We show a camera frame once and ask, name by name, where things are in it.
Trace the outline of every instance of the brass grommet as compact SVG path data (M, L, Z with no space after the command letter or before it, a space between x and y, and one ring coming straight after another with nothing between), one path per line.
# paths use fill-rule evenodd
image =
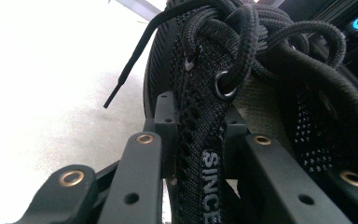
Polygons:
M339 176L350 185L358 187L358 174L352 171L342 171Z
M266 145L269 145L271 144L271 140L265 136L256 136L255 137L255 142L259 145L263 145L263 146L266 146Z
M65 180L65 178L69 175L78 175L77 178L75 178L74 180L68 182ZM65 174L61 175L60 177L60 184L63 186L63 187L72 187L74 185L77 185L78 183L80 183L82 180L84 179L84 173L81 172L81 171L68 171L66 172Z
M153 142L153 135L150 134L142 134L136 138L136 141L140 144L149 144Z

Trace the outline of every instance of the eyelet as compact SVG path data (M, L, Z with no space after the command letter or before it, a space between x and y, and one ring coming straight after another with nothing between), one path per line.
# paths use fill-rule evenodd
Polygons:
M231 101L235 98L235 95L237 94L238 92L238 87L236 87L234 90L232 90L231 92L229 93L222 93L220 90L219 90L219 80L220 78L222 78L223 76L225 76L227 74L227 71L223 71L223 72L219 72L216 74L216 76L214 77L214 81L213 81L213 94L214 96L221 100L221 101L224 101L224 102L228 102L228 101Z

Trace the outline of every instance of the gray surface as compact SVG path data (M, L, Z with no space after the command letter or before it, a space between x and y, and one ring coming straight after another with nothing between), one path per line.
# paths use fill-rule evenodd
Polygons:
M54 171L99 171L142 130L150 45L103 103L145 27L116 1L0 0L0 223L19 219Z

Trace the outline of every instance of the black shoelace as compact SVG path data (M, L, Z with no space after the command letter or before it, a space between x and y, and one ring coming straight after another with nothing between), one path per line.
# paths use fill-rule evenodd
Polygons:
M294 48L307 54L309 51L308 40L302 34L319 33L330 45L330 52L325 63L337 67L344 58L345 40L340 31L330 24L320 21L294 23L285 12L277 8L252 4L252 8L244 9L242 2L238 0L233 2L229 0L191 0L161 12L148 24L131 58L124 67L115 89L103 107L107 108L110 105L121 86L126 82L131 69L144 51L151 35L163 22L206 6L216 8L222 14L221 18L226 18L226 23L240 34L240 44L238 45L235 63L218 83L223 94L235 90L244 77L248 75L247 71L251 66L255 75L261 79L269 82L276 81L277 76L266 69L258 60L254 60L254 56L255 54L263 55L285 39L288 39ZM191 33L195 34L206 20L208 20L208 16L193 20ZM186 37L186 55L188 55L188 58L194 59L198 51L195 41L192 39L194 36L187 35Z

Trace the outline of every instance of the black shoe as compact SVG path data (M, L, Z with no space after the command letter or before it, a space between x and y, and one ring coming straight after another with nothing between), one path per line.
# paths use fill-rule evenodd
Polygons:
M158 26L145 74L145 114L153 118L157 97L174 92L180 124L174 221L242 223L225 206L222 158L224 116L237 94L250 130L277 137L311 175L332 167L358 172L358 90L336 70L346 48L337 28L294 23L277 8L240 0L170 1L146 28L105 107ZM308 33L329 44L323 63L307 55ZM271 94L259 96L264 90ZM271 106L263 104L269 97Z

